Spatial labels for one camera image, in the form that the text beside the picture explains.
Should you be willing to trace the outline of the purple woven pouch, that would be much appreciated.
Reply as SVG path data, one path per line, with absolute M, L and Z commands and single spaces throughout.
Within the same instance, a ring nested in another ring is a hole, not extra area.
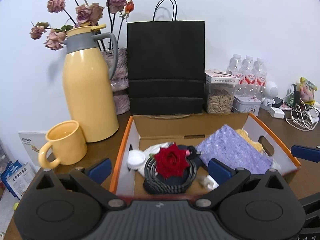
M 258 152 L 228 125 L 223 125 L 195 148 L 201 152 L 200 159 L 205 165 L 215 158 L 232 169 L 243 167 L 253 174 L 264 174 L 273 165 L 271 157 Z

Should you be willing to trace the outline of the white and yellow plush toy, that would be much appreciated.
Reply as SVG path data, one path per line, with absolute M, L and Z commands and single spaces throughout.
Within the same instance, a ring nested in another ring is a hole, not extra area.
M 247 131 L 244 129 L 236 129 L 235 130 L 238 135 L 240 135 L 245 141 L 247 141 L 253 148 L 255 148 L 259 153 L 263 154 L 264 149 L 261 143 L 258 141 L 253 141 L 249 136 Z

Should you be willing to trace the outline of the white round jar lid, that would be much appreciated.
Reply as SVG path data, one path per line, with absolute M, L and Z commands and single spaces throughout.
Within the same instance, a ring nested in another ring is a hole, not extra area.
M 128 168 L 138 169 L 146 160 L 145 154 L 140 150 L 130 150 L 127 158 Z

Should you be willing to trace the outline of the red artificial rose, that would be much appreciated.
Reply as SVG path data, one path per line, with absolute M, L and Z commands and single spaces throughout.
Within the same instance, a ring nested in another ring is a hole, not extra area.
M 168 148 L 160 148 L 154 159 L 156 172 L 164 179 L 183 177 L 185 169 L 190 166 L 186 159 L 186 150 L 179 149 L 175 143 Z

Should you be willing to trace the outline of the white small bottle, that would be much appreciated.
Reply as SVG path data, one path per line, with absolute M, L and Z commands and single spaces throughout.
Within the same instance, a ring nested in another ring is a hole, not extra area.
M 219 184 L 210 175 L 197 176 L 197 181 L 207 191 L 213 191 L 219 186 Z

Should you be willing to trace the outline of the colourful snack bag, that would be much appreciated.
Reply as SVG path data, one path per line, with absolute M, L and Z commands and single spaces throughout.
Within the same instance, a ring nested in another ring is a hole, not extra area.
M 300 99 L 308 104 L 313 105 L 315 103 L 314 94 L 317 91 L 317 86 L 310 82 L 305 77 L 300 77 L 299 79 L 299 91 L 300 91 Z

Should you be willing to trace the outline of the red cardboard box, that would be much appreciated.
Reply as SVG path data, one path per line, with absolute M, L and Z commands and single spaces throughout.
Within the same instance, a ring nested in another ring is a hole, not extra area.
M 251 113 L 239 114 L 193 114 L 170 116 L 134 115 L 129 117 L 111 176 L 109 191 L 120 196 L 147 196 L 134 170 L 127 168 L 129 148 L 145 150 L 163 142 L 182 145 L 198 145 L 223 125 L 233 129 L 242 128 L 253 141 L 264 137 L 274 148 L 272 157 L 280 165 L 280 174 L 291 181 L 301 164 L 289 148 Z

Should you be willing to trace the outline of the blue booklets on floor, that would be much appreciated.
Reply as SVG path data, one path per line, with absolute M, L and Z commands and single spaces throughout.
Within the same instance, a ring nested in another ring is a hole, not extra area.
M 14 197 L 21 200 L 34 177 L 35 172 L 29 163 L 22 165 L 19 161 L 10 161 L 1 174 L 1 181 Z

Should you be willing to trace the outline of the white robot figurine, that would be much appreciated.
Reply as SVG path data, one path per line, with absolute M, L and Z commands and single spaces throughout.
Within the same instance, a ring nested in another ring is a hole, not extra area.
M 263 98 L 261 99 L 261 108 L 269 110 L 275 103 L 274 98 L 278 95 L 278 86 L 272 82 L 267 81 L 263 89 Z

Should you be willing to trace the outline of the clear jar of seeds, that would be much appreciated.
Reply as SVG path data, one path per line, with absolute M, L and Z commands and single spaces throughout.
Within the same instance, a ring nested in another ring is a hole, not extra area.
M 238 78 L 221 70 L 207 69 L 204 73 L 206 75 L 206 112 L 209 114 L 230 113 Z

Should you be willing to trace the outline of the water bottle right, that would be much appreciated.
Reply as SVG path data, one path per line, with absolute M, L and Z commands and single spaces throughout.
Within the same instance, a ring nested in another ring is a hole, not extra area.
M 263 97 L 263 89 L 266 83 L 267 77 L 267 68 L 265 66 L 264 60 L 261 58 L 257 58 L 254 63 L 254 72 L 255 72 L 255 85 L 257 88 L 257 97 L 262 99 Z

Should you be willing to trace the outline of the pink fuzzy vase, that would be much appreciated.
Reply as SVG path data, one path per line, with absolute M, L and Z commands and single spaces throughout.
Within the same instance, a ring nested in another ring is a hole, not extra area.
M 130 110 L 129 78 L 127 71 L 127 48 L 118 49 L 118 63 L 111 79 L 116 114 L 121 115 Z

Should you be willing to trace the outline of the water bottle middle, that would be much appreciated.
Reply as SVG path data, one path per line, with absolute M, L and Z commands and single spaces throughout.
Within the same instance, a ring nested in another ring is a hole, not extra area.
M 243 74 L 242 87 L 247 95 L 254 95 L 255 88 L 255 70 L 252 56 L 246 56 L 242 61 L 241 72 Z

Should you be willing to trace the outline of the yellow thermos jug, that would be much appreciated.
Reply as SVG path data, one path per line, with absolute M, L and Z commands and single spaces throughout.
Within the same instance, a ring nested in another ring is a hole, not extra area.
M 96 34 L 105 24 L 67 31 L 63 66 L 63 90 L 68 110 L 87 142 L 105 140 L 119 128 L 111 79 L 118 63 L 118 42 L 112 33 Z M 111 65 L 105 61 L 98 41 L 108 38 L 113 46 Z

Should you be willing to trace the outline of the black paper shopping bag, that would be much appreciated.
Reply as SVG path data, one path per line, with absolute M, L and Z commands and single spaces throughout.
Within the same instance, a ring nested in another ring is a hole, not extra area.
M 127 69 L 133 115 L 201 113 L 205 83 L 205 23 L 177 20 L 127 25 Z

